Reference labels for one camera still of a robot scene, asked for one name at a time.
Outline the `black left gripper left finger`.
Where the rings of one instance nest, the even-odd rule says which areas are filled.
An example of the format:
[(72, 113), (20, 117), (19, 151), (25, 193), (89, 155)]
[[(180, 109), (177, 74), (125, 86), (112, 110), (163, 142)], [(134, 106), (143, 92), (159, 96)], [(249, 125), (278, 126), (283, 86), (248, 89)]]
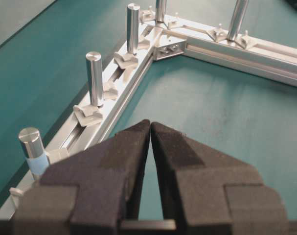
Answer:
[(16, 235), (115, 235), (137, 218), (150, 121), (49, 166), (13, 218)]

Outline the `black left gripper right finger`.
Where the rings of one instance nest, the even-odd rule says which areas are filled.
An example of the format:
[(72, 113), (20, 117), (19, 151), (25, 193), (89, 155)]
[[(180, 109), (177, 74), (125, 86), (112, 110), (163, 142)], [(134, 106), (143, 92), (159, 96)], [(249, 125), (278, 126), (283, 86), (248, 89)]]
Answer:
[(283, 201), (254, 166), (158, 122), (151, 141), (163, 216), (180, 234), (288, 234)]

